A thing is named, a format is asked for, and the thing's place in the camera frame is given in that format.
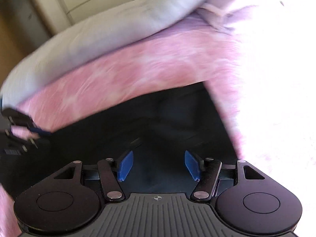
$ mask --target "tie-dye pattern bedding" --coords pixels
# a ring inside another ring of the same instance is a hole
[[[54,131],[133,97],[204,81],[238,156],[299,197],[303,216],[295,232],[316,236],[310,183],[316,172],[316,0],[282,2],[250,8],[251,17],[235,25],[233,35],[191,14],[75,69],[19,109]],[[1,237],[17,236],[12,201],[3,190],[0,209]]]

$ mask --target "wall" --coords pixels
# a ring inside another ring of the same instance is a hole
[[[21,59],[49,38],[30,0],[0,0],[0,85]]]

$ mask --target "white blanket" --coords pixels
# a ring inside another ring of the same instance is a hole
[[[3,106],[16,106],[66,72],[169,27],[203,1],[134,0],[68,28],[13,69],[1,88]]]

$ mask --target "bed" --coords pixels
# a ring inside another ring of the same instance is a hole
[[[79,22],[12,71],[3,106],[56,131],[134,97],[203,81],[238,157],[301,200],[295,233],[313,236],[316,202],[305,176],[316,171],[316,0],[208,1],[220,9],[210,12],[213,25],[195,11],[205,0],[134,0]],[[0,197],[1,236],[17,236],[12,200],[4,190]]]

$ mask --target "black cloth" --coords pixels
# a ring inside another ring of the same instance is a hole
[[[196,182],[184,165],[184,152],[235,164],[236,154],[202,83],[150,93],[121,103],[56,131],[51,151],[3,156],[0,182],[16,197],[71,161],[96,164],[118,158],[137,138],[134,166],[124,192],[193,191]]]

